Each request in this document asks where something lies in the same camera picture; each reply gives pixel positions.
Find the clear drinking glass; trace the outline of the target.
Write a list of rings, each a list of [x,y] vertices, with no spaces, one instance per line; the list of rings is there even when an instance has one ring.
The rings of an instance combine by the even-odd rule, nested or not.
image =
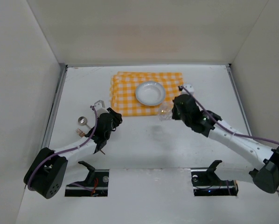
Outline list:
[[[171,120],[172,119],[172,109],[171,104],[161,104],[158,109],[158,119],[160,121]]]

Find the yellow white checkered cloth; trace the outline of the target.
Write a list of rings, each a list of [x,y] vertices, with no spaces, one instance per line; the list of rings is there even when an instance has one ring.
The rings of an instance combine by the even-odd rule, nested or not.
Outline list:
[[[179,72],[127,72],[121,71],[111,78],[111,108],[122,116],[157,115],[159,106],[141,104],[135,95],[136,88],[143,82],[160,83],[165,91],[165,103],[179,95],[178,86],[183,85],[183,76]]]

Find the white ceramic plate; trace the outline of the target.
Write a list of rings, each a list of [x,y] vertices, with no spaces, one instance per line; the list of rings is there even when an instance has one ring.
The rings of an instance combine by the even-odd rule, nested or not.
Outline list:
[[[146,106],[160,105],[165,97],[165,88],[158,82],[148,81],[141,83],[135,90],[136,99]]]

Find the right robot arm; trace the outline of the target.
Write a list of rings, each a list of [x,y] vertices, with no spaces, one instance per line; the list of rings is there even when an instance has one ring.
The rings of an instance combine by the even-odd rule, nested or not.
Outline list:
[[[273,149],[245,137],[228,123],[209,111],[201,111],[193,96],[181,94],[173,99],[172,118],[181,120],[192,131],[217,141],[242,156],[252,168],[244,180],[253,182],[258,188],[275,193],[279,187],[279,147]]]

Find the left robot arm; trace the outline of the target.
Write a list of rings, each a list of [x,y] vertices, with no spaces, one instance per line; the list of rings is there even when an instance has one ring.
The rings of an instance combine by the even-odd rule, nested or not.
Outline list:
[[[40,150],[23,179],[29,190],[50,199],[61,188],[67,167],[79,163],[94,170],[82,158],[101,151],[123,119],[110,107],[100,115],[93,106],[91,109],[95,113],[95,125],[84,137],[64,149],[45,147]]]

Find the silver spoon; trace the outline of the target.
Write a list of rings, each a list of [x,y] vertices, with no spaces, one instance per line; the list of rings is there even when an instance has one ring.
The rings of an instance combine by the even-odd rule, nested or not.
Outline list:
[[[90,126],[87,124],[88,120],[86,117],[84,116],[79,117],[77,122],[80,126],[86,126],[88,129],[91,129]]]

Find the copper fork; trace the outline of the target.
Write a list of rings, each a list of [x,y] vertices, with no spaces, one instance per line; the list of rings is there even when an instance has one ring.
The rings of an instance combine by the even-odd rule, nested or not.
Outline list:
[[[82,130],[80,130],[79,128],[76,129],[76,133],[77,133],[81,138],[85,136],[85,133],[84,133]]]

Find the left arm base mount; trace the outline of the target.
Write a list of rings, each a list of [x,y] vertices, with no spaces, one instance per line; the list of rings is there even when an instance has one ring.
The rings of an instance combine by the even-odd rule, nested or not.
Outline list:
[[[109,169],[95,169],[89,163],[79,161],[87,170],[87,176],[80,181],[74,181],[65,187],[65,197],[107,197],[109,184]]]

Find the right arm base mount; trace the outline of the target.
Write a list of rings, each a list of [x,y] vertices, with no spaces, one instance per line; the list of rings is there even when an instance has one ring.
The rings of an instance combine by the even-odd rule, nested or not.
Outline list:
[[[194,196],[237,196],[238,184],[235,180],[221,180],[215,173],[221,160],[213,161],[207,168],[191,169]]]

